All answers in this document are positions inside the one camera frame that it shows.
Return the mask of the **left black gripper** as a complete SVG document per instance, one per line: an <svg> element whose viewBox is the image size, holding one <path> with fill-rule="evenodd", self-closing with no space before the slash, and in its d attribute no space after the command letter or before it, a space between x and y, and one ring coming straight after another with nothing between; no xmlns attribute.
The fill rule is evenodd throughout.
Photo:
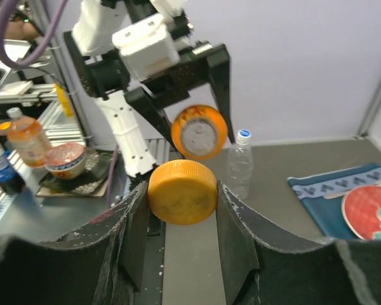
<svg viewBox="0 0 381 305"><path fill-rule="evenodd" d="M235 143L231 121L230 61L226 45L212 45L205 41L180 53L178 64L148 77L142 86L125 93L127 104L156 129L181 159L171 137L171 122L157 102L180 102L193 89L209 84L216 106L227 125L230 143Z"/></svg>

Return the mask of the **orange juice bottle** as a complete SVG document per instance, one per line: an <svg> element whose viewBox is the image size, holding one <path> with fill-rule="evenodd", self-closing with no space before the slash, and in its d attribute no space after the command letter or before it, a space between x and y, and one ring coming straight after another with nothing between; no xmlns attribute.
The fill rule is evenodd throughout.
<svg viewBox="0 0 381 305"><path fill-rule="evenodd" d="M187 158L209 159L216 156L228 134L221 113L208 105L192 105L184 109L171 125L175 148Z"/></svg>

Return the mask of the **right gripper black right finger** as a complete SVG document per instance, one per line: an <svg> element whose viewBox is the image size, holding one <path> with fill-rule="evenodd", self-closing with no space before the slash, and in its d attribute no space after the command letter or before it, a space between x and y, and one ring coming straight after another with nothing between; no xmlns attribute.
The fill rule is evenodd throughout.
<svg viewBox="0 0 381 305"><path fill-rule="evenodd" d="M217 191L227 304L381 304L381 241L308 240Z"/></svg>

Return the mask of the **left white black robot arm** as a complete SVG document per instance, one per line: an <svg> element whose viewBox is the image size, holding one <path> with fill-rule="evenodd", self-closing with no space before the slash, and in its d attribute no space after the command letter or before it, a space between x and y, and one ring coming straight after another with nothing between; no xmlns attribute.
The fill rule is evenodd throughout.
<svg viewBox="0 0 381 305"><path fill-rule="evenodd" d="M231 121L231 58L224 44L192 44L184 1L82 1L79 18L63 35L85 92L103 112L131 178L157 162L136 115L152 125L181 156L198 158L173 136L165 109L209 85L225 126L214 125L213 149L235 140Z"/></svg>

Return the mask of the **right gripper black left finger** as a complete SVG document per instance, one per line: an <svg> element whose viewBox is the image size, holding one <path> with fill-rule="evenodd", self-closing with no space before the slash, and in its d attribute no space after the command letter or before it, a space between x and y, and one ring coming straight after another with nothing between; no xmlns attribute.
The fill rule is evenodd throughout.
<svg viewBox="0 0 381 305"><path fill-rule="evenodd" d="M0 236L0 304L132 304L144 268L146 182L55 241Z"/></svg>

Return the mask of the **orange bottle cap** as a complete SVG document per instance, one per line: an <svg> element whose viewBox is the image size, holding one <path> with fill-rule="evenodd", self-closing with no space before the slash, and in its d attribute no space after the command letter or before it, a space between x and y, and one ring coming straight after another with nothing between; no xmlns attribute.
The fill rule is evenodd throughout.
<svg viewBox="0 0 381 305"><path fill-rule="evenodd" d="M196 161L169 161L151 174L147 198L160 220L174 225L197 224L216 210L217 180L207 166Z"/></svg>

